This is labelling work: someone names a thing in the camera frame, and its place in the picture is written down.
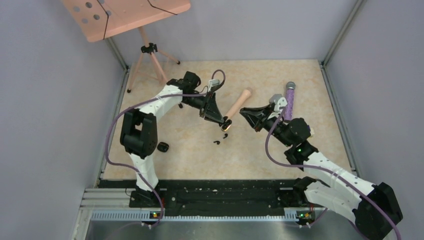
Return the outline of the black glossy earbud charging case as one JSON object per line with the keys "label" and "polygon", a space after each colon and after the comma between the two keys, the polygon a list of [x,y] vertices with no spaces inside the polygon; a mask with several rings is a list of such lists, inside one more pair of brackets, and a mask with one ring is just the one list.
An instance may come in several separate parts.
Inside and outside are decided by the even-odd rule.
{"label": "black glossy earbud charging case", "polygon": [[221,125],[220,129],[223,132],[226,132],[232,125],[232,120],[231,119],[226,119],[224,121],[224,123]]}

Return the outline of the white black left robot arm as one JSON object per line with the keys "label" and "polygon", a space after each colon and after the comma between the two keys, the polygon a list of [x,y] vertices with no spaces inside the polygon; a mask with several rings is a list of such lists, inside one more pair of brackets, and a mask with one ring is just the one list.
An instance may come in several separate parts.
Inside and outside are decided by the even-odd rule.
{"label": "white black left robot arm", "polygon": [[155,190],[159,179],[153,161],[158,145],[158,121],[174,106],[185,104],[198,109],[199,116],[206,121],[219,126],[225,123],[216,102],[216,91],[225,81],[211,79],[210,83],[207,92],[200,93],[196,90],[201,84],[200,77],[187,71],[183,78],[169,80],[150,101],[124,113],[119,142],[138,172],[136,189],[141,191],[141,200],[147,206],[156,206],[161,198]]}

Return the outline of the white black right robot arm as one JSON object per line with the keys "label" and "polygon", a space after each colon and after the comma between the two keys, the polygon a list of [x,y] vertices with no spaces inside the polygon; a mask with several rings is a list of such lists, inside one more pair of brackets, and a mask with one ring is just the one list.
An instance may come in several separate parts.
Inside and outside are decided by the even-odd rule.
{"label": "white black right robot arm", "polygon": [[299,206],[309,203],[323,206],[343,216],[368,240],[383,240],[394,232],[401,233],[397,224],[403,219],[395,191],[385,182],[375,184],[364,180],[325,157],[309,143],[311,131],[303,118],[288,123],[274,110],[274,104],[264,107],[243,107],[239,113],[256,131],[266,130],[270,137],[288,147],[286,167],[299,168],[312,175],[300,180],[293,192],[293,200]]}

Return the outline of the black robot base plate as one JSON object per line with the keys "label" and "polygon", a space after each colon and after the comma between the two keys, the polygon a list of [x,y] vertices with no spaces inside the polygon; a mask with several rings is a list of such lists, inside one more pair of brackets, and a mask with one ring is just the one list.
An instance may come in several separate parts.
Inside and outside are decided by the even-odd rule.
{"label": "black robot base plate", "polygon": [[318,205],[301,196],[300,179],[160,180],[156,192],[137,188],[131,208],[164,209],[166,217],[273,217]]}

